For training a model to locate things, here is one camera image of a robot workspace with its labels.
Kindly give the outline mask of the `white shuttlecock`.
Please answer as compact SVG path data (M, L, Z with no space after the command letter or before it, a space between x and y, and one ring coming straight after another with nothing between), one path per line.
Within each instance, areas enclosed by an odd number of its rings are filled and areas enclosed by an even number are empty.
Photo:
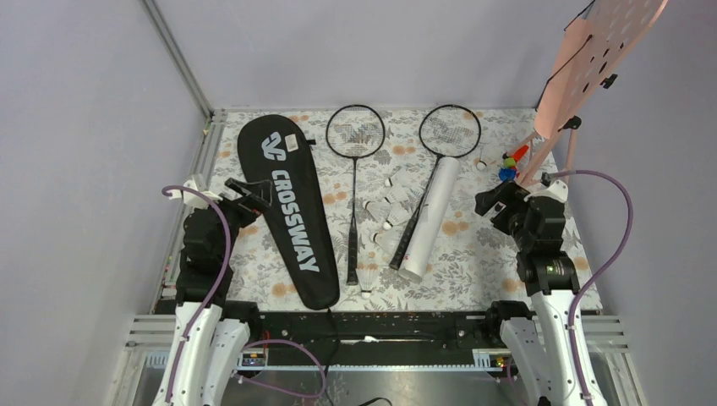
M379 266L375 263L360 263L357 265L358 285L360 287L360 295L363 299L370 298L379 274Z
M412 216L412 213L402 203L395 203L391 205L388 211L385 221L383 222L383 229L390 230L395 226L404 224Z
M399 184L395 184L395 185L391 186L382 198L383 201L385 201L389 204L401 203L401 202L407 201L409 199L410 199L409 190Z
M392 188L394 186L409 187L411 184L411 173L405 168L401 168L390 175L385 181L386 187Z
M490 164L489 154L485 151L485 146L480 149L479 156L474 160L474 165L479 171L484 171Z
M391 210L391 204L383 200L367 200L363 208L377 222L384 222Z
M402 231L397 228L390 230L380 230L372 233L370 240L378 245L385 253L394 254L397 246L402 238Z

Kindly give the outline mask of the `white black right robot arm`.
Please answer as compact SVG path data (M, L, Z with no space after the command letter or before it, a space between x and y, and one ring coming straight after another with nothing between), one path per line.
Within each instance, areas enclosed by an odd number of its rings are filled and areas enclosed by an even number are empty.
M476 194L475 211L513 238L517 273L530 300L499 300L486 311L484 336L508 348L529 405L605 405L578 308L580 285L562 250L568 188L554 180L531 192L514 181Z

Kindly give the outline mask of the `white shuttlecock tube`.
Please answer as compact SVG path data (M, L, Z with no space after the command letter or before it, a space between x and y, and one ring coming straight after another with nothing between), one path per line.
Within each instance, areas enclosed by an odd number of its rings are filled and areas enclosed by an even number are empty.
M398 269L398 275L411 283L421 283L424 279L459 172L460 162L456 158L442 157L431 177L420 204L418 222Z

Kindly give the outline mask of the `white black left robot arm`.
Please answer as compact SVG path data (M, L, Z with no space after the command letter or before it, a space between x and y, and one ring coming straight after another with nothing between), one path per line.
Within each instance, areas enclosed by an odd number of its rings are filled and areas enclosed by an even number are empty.
M161 190L192 211L183 223L175 324L155 405L219 404L240 349L261 340L259 321L247 315L225 321L222 313L238 232L270 208L272 182L230 178L225 185L238 198L203 191L193 179Z

